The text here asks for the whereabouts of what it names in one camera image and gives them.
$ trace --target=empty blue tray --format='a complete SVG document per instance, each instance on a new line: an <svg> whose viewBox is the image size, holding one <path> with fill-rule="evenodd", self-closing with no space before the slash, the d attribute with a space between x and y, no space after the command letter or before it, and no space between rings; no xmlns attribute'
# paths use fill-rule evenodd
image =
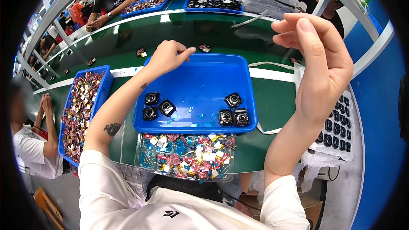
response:
<svg viewBox="0 0 409 230"><path fill-rule="evenodd" d="M130 6L133 6L133 5L135 5L136 3L138 3L138 2L143 3L143 2L145 2L145 1L148 1L148 0L139 0L139 1L136 1L135 3L133 3L133 4L130 5ZM160 11L160 10L162 9L162 7L166 4L167 1L169 1L169 0L165 0L165 2L163 2L163 3L159 4L159 5L152 6L152 7L150 7L150 8L138 10L138 11L131 12L131 13L126 13L126 14L125 14L125 13L124 13L125 11L124 11L124 12L121 13L120 16L121 16L122 18L128 18L128 17L130 17L130 16L137 15L137 14L140 14L140 13L148 13L148 12Z"/></svg>
<svg viewBox="0 0 409 230"><path fill-rule="evenodd" d="M143 120L142 111L148 107L144 104L145 94L150 92L160 94L156 107L168 99L176 106L176 112L167 117L158 110L158 118L152 121ZM221 126L218 121L219 110L229 109L224 99L235 92L243 99L238 108L247 109L251 123L244 127ZM135 103L132 123L137 131L148 133L208 134L253 131L257 127L257 111L247 60L240 55L192 54L189 62L184 62L177 69L156 79L143 91Z"/></svg>

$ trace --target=arm tattoo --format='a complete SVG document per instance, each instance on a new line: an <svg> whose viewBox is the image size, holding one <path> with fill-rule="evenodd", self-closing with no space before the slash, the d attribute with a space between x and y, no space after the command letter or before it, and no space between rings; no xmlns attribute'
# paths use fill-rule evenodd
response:
<svg viewBox="0 0 409 230"><path fill-rule="evenodd" d="M104 131L108 133L108 136L112 137L119 131L121 125L119 123L113 123L111 125L105 125Z"/></svg>

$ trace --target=blue tray of batteries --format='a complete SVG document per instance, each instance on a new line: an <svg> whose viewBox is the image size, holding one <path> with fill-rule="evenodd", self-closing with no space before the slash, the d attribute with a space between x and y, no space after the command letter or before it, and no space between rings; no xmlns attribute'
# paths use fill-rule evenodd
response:
<svg viewBox="0 0 409 230"><path fill-rule="evenodd" d="M132 5L130 5L129 7L135 5L136 3L143 3L143 2L145 2L145 1L149 1L149 0L139 0L139 1L136 1L135 3L133 3ZM131 12L131 13L127 13L127 14L125 14L125 13L124 13L125 11L124 11L124 12L121 13L120 16L121 16L122 18L128 18L128 17L130 17L130 16L133 16L133 15L136 15L136 14L140 14L140 13L148 13L148 12L160 11L160 10L162 9L162 7L163 7L168 1L169 1L169 0L165 0L165 2L163 2L163 3L159 4L159 5L154 5L154 6L151 6L150 8L138 10L138 11Z"/></svg>
<svg viewBox="0 0 409 230"><path fill-rule="evenodd" d="M186 0L186 2L183 5L183 9L187 12L221 12L221 13L234 13L234 14L240 14L244 12L243 6L240 6L240 10L232 10L232 9L225 9L225 8L199 8L199 7L194 7L194 8L187 8L189 4L189 0Z"/></svg>
<svg viewBox="0 0 409 230"><path fill-rule="evenodd" d="M95 97L95 101L94 101L94 105L92 107L89 122L92 121L92 119L94 118L96 112L105 103L105 101L106 101L106 99L108 97L109 89L111 88L111 84L114 81L114 76L111 74L110 70L111 70L111 68L110 68L109 65L104 65L104 66L99 66L99 67L95 67L95 68L91 68L91 69L80 70L80 71L77 72L77 74L75 74L75 77L79 78L80 76L84 76L85 73L87 73L88 71L91 72L91 73L95 72L97 74L101 74L103 71L105 71L105 74L104 74L104 76L102 77L102 80L101 80L101 84L99 85L98 93L96 94L96 97ZM71 100L71 95L72 95L71 94L72 88L73 88L73 85L71 85L71 88L69 89L68 97L67 97L67 100L65 101L64 108L68 108L70 106L70 104L71 104L70 100ZM64 153L65 153L64 142L63 142L64 129L65 129L65 125L64 125L63 121L61 121L60 135L59 135L59 138L58 138L58 154L60 156L62 156L65 160L69 161L75 167L78 167L78 163L74 162L71 158L64 155Z"/></svg>
<svg viewBox="0 0 409 230"><path fill-rule="evenodd" d="M145 95L159 93L158 102L146 105ZM242 102L229 108L225 98L238 93ZM170 116L160 110L169 100L176 111ZM144 120L146 108L155 106L157 118ZM219 111L246 109L250 123L226 126L219 123ZM240 55L194 53L189 62L148 85L135 103L135 130L146 133L244 133L257 127L257 111L247 60Z"/></svg>

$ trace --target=white t-shirt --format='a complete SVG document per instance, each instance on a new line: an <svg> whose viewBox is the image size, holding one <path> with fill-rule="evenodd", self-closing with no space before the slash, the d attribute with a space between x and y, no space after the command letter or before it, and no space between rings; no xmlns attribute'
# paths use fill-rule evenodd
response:
<svg viewBox="0 0 409 230"><path fill-rule="evenodd" d="M54 39L56 39L58 37L58 32L57 29L54 27L54 25L51 25L47 32L50 34L50 36L52 36Z"/></svg>
<svg viewBox="0 0 409 230"><path fill-rule="evenodd" d="M294 176L265 190L261 222L226 204L156 187L147 204L130 209L130 187L101 152L85 150L78 168L80 229L280 229L306 230L309 223Z"/></svg>
<svg viewBox="0 0 409 230"><path fill-rule="evenodd" d="M44 157L44 142L47 141L23 125L13 137L14 149L23 162L33 171L45 178L56 178L63 174L61 156Z"/></svg>

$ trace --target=hand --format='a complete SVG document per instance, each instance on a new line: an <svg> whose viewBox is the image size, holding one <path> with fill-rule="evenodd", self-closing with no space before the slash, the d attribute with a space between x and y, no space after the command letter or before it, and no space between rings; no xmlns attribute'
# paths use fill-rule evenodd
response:
<svg viewBox="0 0 409 230"><path fill-rule="evenodd" d="M194 47L186 49L184 45L175 40L165 40L158 45L147 67L149 66L155 69L159 75L163 75L176 69L183 62L188 62L189 56L194 52L196 52Z"/></svg>
<svg viewBox="0 0 409 230"><path fill-rule="evenodd" d="M38 111L43 111L44 109L43 109L43 103L44 103L44 100L45 100L45 97L46 96L50 96L50 94L49 93L45 93L45 94L43 94L42 96L41 96L41 100L40 100L40 109L38 110Z"/></svg>
<svg viewBox="0 0 409 230"><path fill-rule="evenodd" d="M87 23L87 31L88 31L88 27L90 27L89 30L91 30L91 28L99 28L102 25L104 25L107 21L108 21L108 14L104 14L100 16L98 19L96 19L95 21L93 21L90 25L88 25Z"/></svg>
<svg viewBox="0 0 409 230"><path fill-rule="evenodd" d="M41 98L41 100L43 101L44 112L51 111L51 109L52 109L51 97L49 95L46 95L46 96L44 96L44 98Z"/></svg>
<svg viewBox="0 0 409 230"><path fill-rule="evenodd" d="M273 41L293 47L305 57L305 72L295 98L296 115L322 125L352 78L354 64L334 25L306 13L286 13L271 27Z"/></svg>
<svg viewBox="0 0 409 230"><path fill-rule="evenodd" d="M86 25L86 30L87 30L87 32L91 32L91 28L92 28L92 23L93 23L94 21L89 21L89 22L87 22L87 25Z"/></svg>

